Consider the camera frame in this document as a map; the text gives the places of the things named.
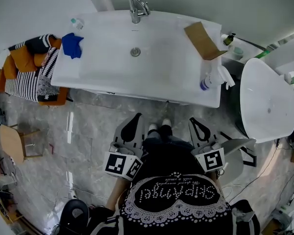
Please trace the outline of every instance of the sink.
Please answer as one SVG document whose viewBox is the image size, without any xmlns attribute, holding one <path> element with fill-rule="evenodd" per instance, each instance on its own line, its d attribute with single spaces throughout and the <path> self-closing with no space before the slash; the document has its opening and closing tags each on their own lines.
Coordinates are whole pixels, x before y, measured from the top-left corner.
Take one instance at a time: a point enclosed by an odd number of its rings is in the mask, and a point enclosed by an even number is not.
<svg viewBox="0 0 294 235">
<path fill-rule="evenodd" d="M 257 143 L 294 130 L 294 90 L 258 58 L 248 60 L 243 69 L 240 105 L 244 129 Z"/>
<path fill-rule="evenodd" d="M 158 11 L 137 24 L 128 10 L 76 17 L 84 21 L 84 28 L 78 31 L 69 25 L 67 32 L 84 37 L 82 56 L 71 59 L 61 47 L 52 85 L 219 107 L 221 87 L 201 92 L 199 83 L 221 58 L 203 60 L 184 28 L 202 22 L 220 47 L 220 24 Z"/>
</svg>

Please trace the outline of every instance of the tile floor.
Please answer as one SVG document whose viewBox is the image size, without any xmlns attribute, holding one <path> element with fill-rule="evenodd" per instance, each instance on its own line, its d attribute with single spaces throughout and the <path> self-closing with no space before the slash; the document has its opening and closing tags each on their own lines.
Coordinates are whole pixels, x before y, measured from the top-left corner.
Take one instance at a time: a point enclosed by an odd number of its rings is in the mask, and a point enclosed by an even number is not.
<svg viewBox="0 0 294 235">
<path fill-rule="evenodd" d="M 138 98 L 93 94 L 71 89 L 73 102 L 64 106 L 40 106 L 14 96 L 0 94 L 0 108 L 4 109 L 7 124 L 18 124 L 21 130 L 40 129 L 41 132 L 26 138 L 28 155 L 43 154 L 42 158 L 27 160 L 13 166 L 0 148 L 4 167 L 15 172 L 17 185 L 10 186 L 19 211 L 46 234 L 58 223 L 63 205 L 67 202 L 70 187 L 75 187 L 78 198 L 87 204 L 102 205 L 114 186 L 115 178 L 102 173 L 103 154 L 109 148 L 116 127 L 137 112 L 144 114 L 146 128 L 151 122 L 161 123 L 170 118 L 173 134 L 190 141 L 188 119 L 203 118 L 232 138 L 240 138 L 228 114 L 228 94 L 222 92 L 217 109 L 195 105 L 180 106 Z M 294 164 L 290 163 L 291 151 L 285 140 L 275 149 L 273 141 L 257 144 L 257 168 L 245 166 L 243 174 L 223 192 L 232 200 L 243 187 L 266 171 L 248 186 L 231 203 L 247 199 L 264 226 L 279 202 L 285 203 L 294 191 Z"/>
</svg>

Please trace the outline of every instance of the sneaker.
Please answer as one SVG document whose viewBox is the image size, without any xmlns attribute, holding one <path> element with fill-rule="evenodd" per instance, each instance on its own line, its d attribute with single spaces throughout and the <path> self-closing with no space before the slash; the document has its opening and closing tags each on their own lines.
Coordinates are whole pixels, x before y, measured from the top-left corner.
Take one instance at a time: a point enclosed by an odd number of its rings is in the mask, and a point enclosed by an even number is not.
<svg viewBox="0 0 294 235">
<path fill-rule="evenodd" d="M 168 125 L 168 126 L 172 127 L 171 121 L 168 118 L 165 118 L 163 120 L 162 125 Z"/>
<path fill-rule="evenodd" d="M 158 130 L 158 126 L 154 123 L 152 123 L 150 126 L 149 126 L 149 129 L 148 129 L 148 132 L 152 131 L 152 130 Z"/>
</svg>

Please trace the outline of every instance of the small bottle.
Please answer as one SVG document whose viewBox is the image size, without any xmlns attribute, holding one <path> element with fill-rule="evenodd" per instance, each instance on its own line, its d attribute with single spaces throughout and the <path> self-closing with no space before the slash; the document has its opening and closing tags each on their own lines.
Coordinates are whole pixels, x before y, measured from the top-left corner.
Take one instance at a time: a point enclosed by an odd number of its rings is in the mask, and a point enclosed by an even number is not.
<svg viewBox="0 0 294 235">
<path fill-rule="evenodd" d="M 222 65 L 217 68 L 212 68 L 211 72 L 203 79 L 199 86 L 202 91 L 206 91 L 210 88 L 217 87 L 226 82 L 226 89 L 235 85 L 233 78 L 229 71 Z"/>
<path fill-rule="evenodd" d="M 73 27 L 75 27 L 78 30 L 81 30 L 84 27 L 82 20 L 78 18 L 72 18 L 71 22 L 73 23 Z"/>
<path fill-rule="evenodd" d="M 233 42 L 233 40 L 234 40 L 234 36 L 235 36 L 235 35 L 236 35 L 235 33 L 232 33 L 231 35 L 227 36 L 227 38 L 224 39 L 223 43 L 224 43 L 226 46 L 228 46 L 230 43 Z"/>
</svg>

